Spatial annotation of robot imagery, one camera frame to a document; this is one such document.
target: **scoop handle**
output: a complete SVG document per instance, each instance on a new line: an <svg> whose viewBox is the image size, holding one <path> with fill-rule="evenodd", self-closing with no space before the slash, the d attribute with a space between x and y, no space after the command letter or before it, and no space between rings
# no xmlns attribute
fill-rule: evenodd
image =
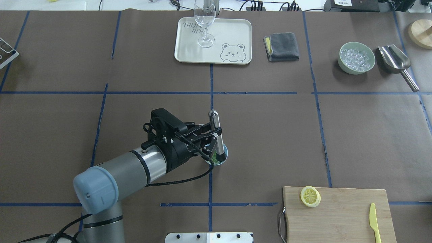
<svg viewBox="0 0 432 243"><path fill-rule="evenodd" d="M405 79L405 81L410 86L413 92L417 92L420 90L418 85L416 84L416 82L414 81L414 79L411 77L411 75L408 73L406 69L402 70L400 74L402 74L403 78Z"/></svg>

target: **folded cloth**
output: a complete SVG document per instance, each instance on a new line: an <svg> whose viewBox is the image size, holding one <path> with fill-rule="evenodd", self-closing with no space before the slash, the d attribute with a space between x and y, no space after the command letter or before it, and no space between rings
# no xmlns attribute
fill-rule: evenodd
<svg viewBox="0 0 432 243"><path fill-rule="evenodd" d="M269 62L299 59L299 47L294 33L277 33L264 36Z"/></svg>

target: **green bowl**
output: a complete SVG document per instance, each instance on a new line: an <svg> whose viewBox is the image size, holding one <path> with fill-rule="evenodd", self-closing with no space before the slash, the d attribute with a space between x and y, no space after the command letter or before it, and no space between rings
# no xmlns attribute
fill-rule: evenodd
<svg viewBox="0 0 432 243"><path fill-rule="evenodd" d="M357 48L360 52L365 51L366 54L367 54L367 56L369 57L369 60L368 60L367 62L369 63L369 65L371 65L371 68L369 68L368 70L361 71L361 72L360 72L360 71L356 71L356 70L351 69L350 67L346 66L346 65L342 62L342 59L340 58L340 51L341 51L342 49L347 49L347 50L349 50L349 49L356 49L356 48ZM371 69L375 66L375 55L374 55L374 53L372 52L372 50L371 50L369 47L365 46L365 45L362 44L362 43L359 43L359 42L348 42L348 43L344 44L344 45L340 48L340 50L339 50L339 55L338 55L338 59L337 59L337 63L339 64L340 68L342 68L342 70L344 70L345 72L347 72L347 73L349 73L349 74L362 74L362 73L365 73L365 72L371 70Z"/></svg>

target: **brown table surface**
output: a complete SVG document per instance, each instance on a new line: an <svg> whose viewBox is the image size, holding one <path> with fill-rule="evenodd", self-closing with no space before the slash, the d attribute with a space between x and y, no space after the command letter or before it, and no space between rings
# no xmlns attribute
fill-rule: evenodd
<svg viewBox="0 0 432 243"><path fill-rule="evenodd" d="M407 27L431 14L223 10L220 18L252 23L253 59L244 66L177 62L184 16L193 13L0 12L0 36L20 53L0 70L0 242L57 232L78 218L74 176L138 147L150 111L161 107L199 123L214 107L229 159L211 176L125 199L127 242L207 231L281 242L277 215L288 185L386 189L397 241L430 242L432 51L416 46ZM298 61L267 61L262 38L278 32L296 35ZM379 62L365 74L344 73L336 59L350 41L406 51L420 92ZM194 158L160 181L207 168Z"/></svg>

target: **lemon half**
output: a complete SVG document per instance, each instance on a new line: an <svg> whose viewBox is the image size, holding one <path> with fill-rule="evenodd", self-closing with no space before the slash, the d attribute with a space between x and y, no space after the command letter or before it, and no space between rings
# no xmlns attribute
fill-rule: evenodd
<svg viewBox="0 0 432 243"><path fill-rule="evenodd" d="M321 195L315 187L308 185L300 192L300 199L306 206L315 208L321 202Z"/></svg>

